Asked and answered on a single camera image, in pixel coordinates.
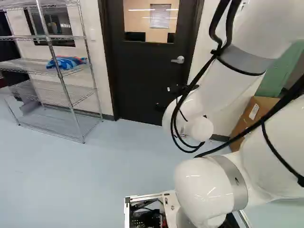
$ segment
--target cardboard box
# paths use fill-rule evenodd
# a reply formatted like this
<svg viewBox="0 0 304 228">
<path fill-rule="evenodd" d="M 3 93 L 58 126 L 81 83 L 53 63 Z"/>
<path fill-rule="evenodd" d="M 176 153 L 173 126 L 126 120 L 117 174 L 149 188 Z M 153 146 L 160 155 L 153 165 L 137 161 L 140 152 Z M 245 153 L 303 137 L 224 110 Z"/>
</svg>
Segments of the cardboard box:
<svg viewBox="0 0 304 228">
<path fill-rule="evenodd" d="M 256 123 L 259 119 L 261 119 L 262 116 L 267 114 L 279 100 L 279 98 L 253 96 L 241 118 L 239 119 L 236 127 L 232 131 L 230 137 L 233 138 L 237 136 L 246 128 Z M 239 150 L 244 139 L 245 138 L 243 137 L 230 145 L 232 152 Z"/>
</svg>

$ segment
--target window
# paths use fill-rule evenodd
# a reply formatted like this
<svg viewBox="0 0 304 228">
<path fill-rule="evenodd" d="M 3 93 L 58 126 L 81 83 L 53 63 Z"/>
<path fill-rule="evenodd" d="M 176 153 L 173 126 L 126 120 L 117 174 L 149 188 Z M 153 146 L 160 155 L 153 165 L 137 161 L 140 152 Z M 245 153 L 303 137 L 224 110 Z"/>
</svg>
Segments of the window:
<svg viewBox="0 0 304 228">
<path fill-rule="evenodd" d="M 123 0 L 123 3 L 125 41 L 175 42 L 180 0 Z"/>
<path fill-rule="evenodd" d="M 25 16 L 32 35 L 44 35 L 42 23 L 37 9 L 25 9 Z M 43 10 L 44 19 L 50 35 L 72 36 L 72 28 L 66 7 Z M 48 45 L 46 41 L 34 41 L 35 45 Z M 75 47 L 74 40 L 52 41 L 54 46 Z"/>
<path fill-rule="evenodd" d="M 171 4 L 150 4 L 150 27 L 168 29 L 170 26 Z"/>
</svg>

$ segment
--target paper sign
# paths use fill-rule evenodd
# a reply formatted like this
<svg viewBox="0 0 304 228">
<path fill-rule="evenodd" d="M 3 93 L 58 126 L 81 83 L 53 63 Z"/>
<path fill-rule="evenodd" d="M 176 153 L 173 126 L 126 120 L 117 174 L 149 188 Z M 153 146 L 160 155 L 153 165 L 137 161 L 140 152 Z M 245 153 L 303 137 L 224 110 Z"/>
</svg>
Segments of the paper sign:
<svg viewBox="0 0 304 228">
<path fill-rule="evenodd" d="M 259 109 L 260 109 L 260 107 L 258 106 L 258 104 L 255 104 L 255 106 L 253 106 L 253 108 L 249 114 L 249 118 L 254 120 Z"/>
</svg>

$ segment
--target door frame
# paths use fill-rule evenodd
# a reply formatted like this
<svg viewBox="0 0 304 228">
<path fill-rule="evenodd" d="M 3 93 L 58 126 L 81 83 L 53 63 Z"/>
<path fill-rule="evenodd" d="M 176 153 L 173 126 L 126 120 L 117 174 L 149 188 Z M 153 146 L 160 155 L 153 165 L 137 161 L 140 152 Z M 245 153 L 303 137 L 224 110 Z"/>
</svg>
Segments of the door frame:
<svg viewBox="0 0 304 228">
<path fill-rule="evenodd" d="M 114 114 L 114 120 L 118 120 L 120 118 L 119 115 L 119 107 L 118 107 L 118 93 L 117 90 L 117 79 L 118 75 L 115 70 L 115 58 L 112 52 L 112 36 L 111 36 L 111 28 L 109 25 L 109 17 L 107 12 L 107 2 L 109 0 L 98 0 L 98 8 L 99 8 L 99 16 L 101 29 L 103 34 L 104 41 L 104 53 L 105 53 L 105 61 L 106 67 L 109 77 L 109 86 L 110 86 L 110 94 L 112 100 L 112 108 Z M 189 73 L 191 69 L 194 49 L 196 45 L 196 40 L 200 28 L 200 20 L 203 12 L 205 0 L 196 0 L 195 6 L 195 15 L 192 21 L 192 33 L 190 34 L 189 42 L 188 42 L 188 56 L 189 58 L 185 59 L 184 65 L 185 70 L 183 70 L 182 78 L 184 82 L 188 81 Z"/>
</svg>

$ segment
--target green wall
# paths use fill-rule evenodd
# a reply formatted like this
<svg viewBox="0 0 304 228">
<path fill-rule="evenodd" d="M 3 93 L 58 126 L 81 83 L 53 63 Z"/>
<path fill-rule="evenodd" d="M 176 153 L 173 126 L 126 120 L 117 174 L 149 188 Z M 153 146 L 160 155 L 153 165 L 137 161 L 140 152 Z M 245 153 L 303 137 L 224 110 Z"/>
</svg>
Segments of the green wall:
<svg viewBox="0 0 304 228">
<path fill-rule="evenodd" d="M 304 50 L 304 41 L 294 43 L 267 70 L 256 96 L 278 97 Z"/>
</svg>

